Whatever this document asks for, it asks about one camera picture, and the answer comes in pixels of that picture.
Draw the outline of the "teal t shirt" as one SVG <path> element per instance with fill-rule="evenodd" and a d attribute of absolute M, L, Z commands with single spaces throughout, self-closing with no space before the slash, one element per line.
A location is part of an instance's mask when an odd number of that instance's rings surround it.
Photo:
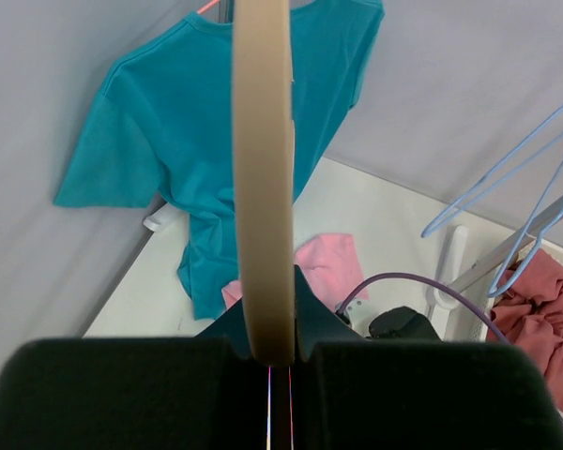
<path fill-rule="evenodd" d="M 300 193 L 349 111 L 385 11 L 379 1 L 315 1 L 290 13 Z M 230 23 L 191 13 L 115 61 L 98 90 L 55 197 L 61 207 L 187 212 L 177 270 L 197 319 L 224 309 L 237 277 Z"/>

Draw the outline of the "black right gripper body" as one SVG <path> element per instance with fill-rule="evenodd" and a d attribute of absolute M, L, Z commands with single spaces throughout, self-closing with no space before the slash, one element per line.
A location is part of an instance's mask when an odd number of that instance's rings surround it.
<path fill-rule="evenodd" d="M 380 314 L 368 330 L 374 339 L 440 340 L 427 317 L 410 307 L 396 307 Z"/>

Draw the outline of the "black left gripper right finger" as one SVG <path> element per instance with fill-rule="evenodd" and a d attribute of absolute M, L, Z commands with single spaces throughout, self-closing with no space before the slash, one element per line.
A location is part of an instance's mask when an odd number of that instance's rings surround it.
<path fill-rule="evenodd" d="M 501 343 L 360 336 L 295 274 L 297 449 L 563 449 L 534 363 Z"/>

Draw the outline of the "beige wooden hanger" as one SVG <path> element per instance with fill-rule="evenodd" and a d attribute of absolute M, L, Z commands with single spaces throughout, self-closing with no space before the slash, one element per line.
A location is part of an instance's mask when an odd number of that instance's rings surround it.
<path fill-rule="evenodd" d="M 252 356 L 295 358 L 290 8 L 238 1 L 233 26 L 232 125 L 236 240 Z"/>

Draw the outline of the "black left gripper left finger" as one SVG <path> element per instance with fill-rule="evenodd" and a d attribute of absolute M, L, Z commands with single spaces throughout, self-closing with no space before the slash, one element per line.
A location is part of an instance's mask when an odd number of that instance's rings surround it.
<path fill-rule="evenodd" d="M 35 340 L 0 373 L 0 449 L 263 449 L 266 432 L 241 306 L 196 337 Z"/>

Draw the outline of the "light pink t shirt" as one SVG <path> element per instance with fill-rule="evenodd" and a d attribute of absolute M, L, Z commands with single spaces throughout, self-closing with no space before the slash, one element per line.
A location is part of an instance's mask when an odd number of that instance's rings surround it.
<path fill-rule="evenodd" d="M 294 264 L 316 298 L 331 311 L 364 280 L 354 236 L 349 233 L 316 235 L 296 250 Z"/>

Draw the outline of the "metal clothes rack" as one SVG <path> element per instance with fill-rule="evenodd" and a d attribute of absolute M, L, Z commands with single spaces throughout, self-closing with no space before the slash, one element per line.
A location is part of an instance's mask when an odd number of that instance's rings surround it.
<path fill-rule="evenodd" d="M 481 289 L 487 289 L 483 280 L 494 269 L 479 275 L 478 266 L 514 233 L 512 230 L 463 213 L 444 232 L 423 239 L 419 228 L 424 219 L 440 212 L 444 204 L 366 173 L 338 173 L 350 175 L 347 188 L 334 185 L 333 174 L 316 173 L 295 203 L 296 249 L 318 234 L 349 233 L 354 236 L 364 279 L 382 272 L 407 272 L 448 286 L 473 268 L 474 275 L 467 275 L 466 281 L 459 281 L 452 289 L 464 292 L 480 280 Z M 132 276 L 130 269 L 126 279 L 139 283 L 134 292 L 146 304 L 151 301 L 155 313 L 175 312 L 191 321 L 191 300 L 176 274 L 178 253 L 188 240 L 188 218 L 176 213 L 138 256 L 132 269 L 139 275 Z M 379 311 L 401 305 L 423 311 L 437 304 L 436 296 L 432 288 L 395 280 L 363 288 L 355 300 L 365 300 Z"/>

